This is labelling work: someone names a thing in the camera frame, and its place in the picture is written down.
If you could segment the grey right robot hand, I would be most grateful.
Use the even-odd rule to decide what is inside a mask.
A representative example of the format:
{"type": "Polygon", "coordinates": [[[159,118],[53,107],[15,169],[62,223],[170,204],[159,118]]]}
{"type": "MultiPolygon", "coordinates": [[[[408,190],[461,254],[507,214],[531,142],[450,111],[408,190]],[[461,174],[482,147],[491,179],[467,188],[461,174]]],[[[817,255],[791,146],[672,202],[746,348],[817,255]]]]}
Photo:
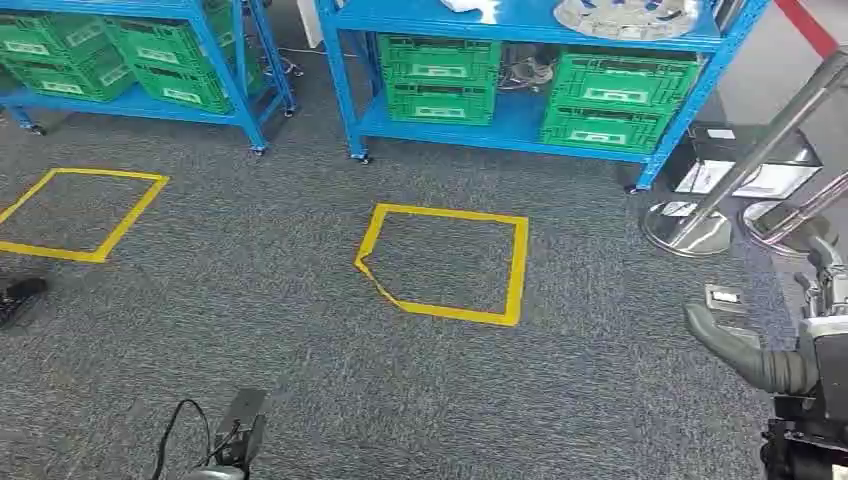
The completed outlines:
{"type": "Polygon", "coordinates": [[[799,274],[806,288],[807,316],[798,327],[797,347],[767,350],[715,323],[706,306],[684,305],[690,332],[748,384],[769,393],[803,395],[821,386],[833,400],[847,393],[847,265],[820,236],[807,240],[817,278],[799,274]]]}

